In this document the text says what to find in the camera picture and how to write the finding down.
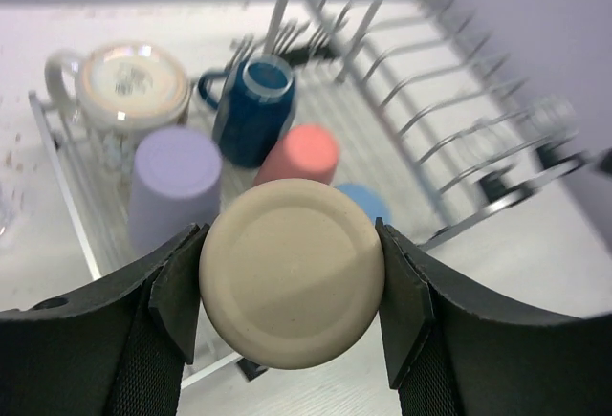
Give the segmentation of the light blue plastic cup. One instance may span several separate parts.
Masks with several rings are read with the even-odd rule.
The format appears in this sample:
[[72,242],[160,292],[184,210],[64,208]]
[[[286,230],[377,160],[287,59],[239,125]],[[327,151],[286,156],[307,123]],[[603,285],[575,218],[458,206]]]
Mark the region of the light blue plastic cup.
[[354,201],[375,224],[381,218],[385,224],[391,223],[391,210],[384,198],[372,188],[356,183],[342,183],[335,189]]

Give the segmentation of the clear plastic tumbler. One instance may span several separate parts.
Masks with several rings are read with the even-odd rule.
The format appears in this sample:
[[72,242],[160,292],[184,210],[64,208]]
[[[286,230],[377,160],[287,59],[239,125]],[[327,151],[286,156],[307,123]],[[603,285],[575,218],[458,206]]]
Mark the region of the clear plastic tumbler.
[[1,183],[1,253],[11,250],[20,233],[19,210],[13,188]]

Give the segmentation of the beige plastic cup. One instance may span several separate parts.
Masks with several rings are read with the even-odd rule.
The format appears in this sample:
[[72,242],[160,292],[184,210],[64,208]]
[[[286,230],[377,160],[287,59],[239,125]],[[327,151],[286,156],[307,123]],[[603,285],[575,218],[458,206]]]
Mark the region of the beige plastic cup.
[[208,318],[244,358],[319,366],[368,330],[382,299],[383,248],[360,206],[301,179],[255,186],[211,225],[199,283]]

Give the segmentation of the lavender plastic cup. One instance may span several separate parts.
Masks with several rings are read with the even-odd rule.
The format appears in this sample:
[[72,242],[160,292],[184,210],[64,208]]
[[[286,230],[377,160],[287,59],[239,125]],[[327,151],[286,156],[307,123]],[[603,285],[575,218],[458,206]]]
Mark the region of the lavender plastic cup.
[[139,255],[190,224],[214,221],[221,207],[222,157],[203,132],[170,126],[147,135],[134,160],[127,229]]

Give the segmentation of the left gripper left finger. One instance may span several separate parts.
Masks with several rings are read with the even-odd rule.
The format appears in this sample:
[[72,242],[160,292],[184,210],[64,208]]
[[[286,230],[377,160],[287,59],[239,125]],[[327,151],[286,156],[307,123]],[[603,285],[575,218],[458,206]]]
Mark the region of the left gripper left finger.
[[176,414],[208,230],[191,225],[94,282],[2,312],[2,414]]

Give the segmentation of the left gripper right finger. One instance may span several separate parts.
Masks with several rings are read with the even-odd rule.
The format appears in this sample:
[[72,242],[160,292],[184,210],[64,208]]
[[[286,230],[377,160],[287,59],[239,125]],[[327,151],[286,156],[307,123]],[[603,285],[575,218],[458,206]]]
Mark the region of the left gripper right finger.
[[607,415],[611,317],[503,296],[378,222],[389,385],[405,415]]

